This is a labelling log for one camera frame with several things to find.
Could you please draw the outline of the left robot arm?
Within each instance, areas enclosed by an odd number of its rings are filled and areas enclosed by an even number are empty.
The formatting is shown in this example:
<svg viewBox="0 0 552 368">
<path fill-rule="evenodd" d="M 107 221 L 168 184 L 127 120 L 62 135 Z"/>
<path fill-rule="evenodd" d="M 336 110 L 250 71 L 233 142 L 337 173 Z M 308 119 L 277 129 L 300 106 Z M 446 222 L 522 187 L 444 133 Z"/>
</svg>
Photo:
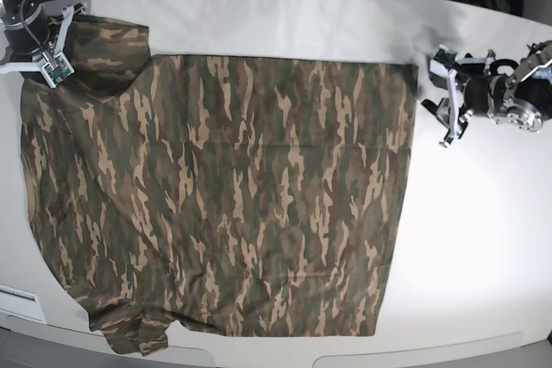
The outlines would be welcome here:
<svg viewBox="0 0 552 368">
<path fill-rule="evenodd" d="M 422 105 L 447 129 L 442 147 L 460 139 L 474 117 L 529 132 L 551 119 L 551 42 L 528 48 L 528 56 L 517 62 L 497 59 L 492 49 L 476 58 L 439 46 L 430 60 L 430 81 L 448 95 Z"/>
</svg>

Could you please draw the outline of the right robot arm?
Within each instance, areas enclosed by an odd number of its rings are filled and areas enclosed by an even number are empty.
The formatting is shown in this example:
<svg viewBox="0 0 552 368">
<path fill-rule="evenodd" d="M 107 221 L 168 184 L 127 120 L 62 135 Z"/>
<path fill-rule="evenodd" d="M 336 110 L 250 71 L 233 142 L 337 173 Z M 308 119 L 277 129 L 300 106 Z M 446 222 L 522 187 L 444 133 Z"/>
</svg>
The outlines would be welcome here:
<svg viewBox="0 0 552 368">
<path fill-rule="evenodd" d="M 76 3 L 50 16 L 45 5 L 54 1 L 61 0 L 1 0 L 1 29 L 7 41 L 2 74 L 19 72 L 28 78 L 38 73 L 53 88 L 74 73 L 64 53 L 66 37 L 73 18 L 86 8 Z"/>
</svg>

